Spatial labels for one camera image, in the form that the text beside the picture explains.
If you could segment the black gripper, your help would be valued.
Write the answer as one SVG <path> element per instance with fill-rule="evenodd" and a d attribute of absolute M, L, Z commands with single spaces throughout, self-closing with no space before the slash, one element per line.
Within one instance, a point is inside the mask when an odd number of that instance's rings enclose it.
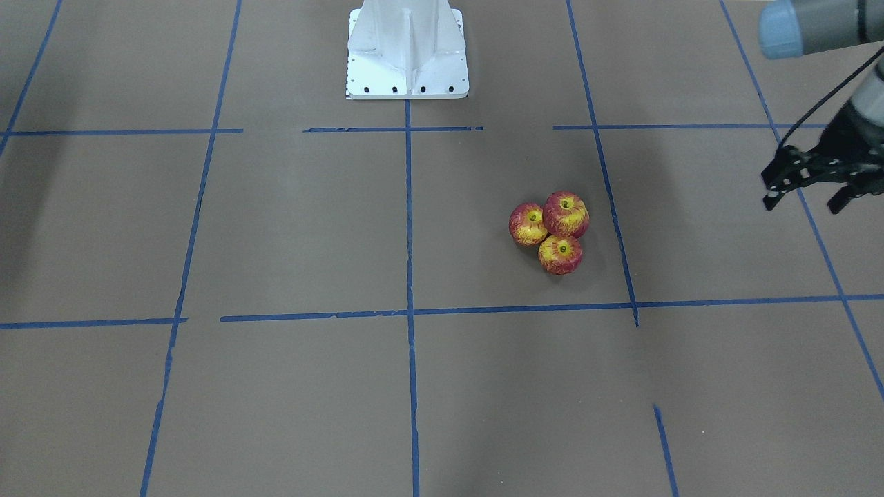
<path fill-rule="evenodd" d="M 831 214 L 839 214 L 852 200 L 882 189 L 882 126 L 847 101 L 814 148 L 802 151 L 780 146 L 761 178 L 767 188 L 763 198 L 767 211 L 799 186 L 844 183 L 827 203 Z"/>

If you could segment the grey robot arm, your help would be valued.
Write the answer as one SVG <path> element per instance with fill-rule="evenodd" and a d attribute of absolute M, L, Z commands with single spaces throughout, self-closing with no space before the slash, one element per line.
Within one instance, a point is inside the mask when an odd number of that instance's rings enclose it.
<path fill-rule="evenodd" d="M 882 42 L 881 1 L 773 1 L 760 14 L 758 43 L 767 59 L 797 59 L 837 48 Z M 826 125 L 814 148 L 800 150 L 786 133 L 762 170 L 763 204 L 773 210 L 784 195 L 819 182 L 839 184 L 828 201 L 838 214 L 852 200 L 883 190 L 883 59 L 878 51 L 850 73 L 863 76 Z"/>

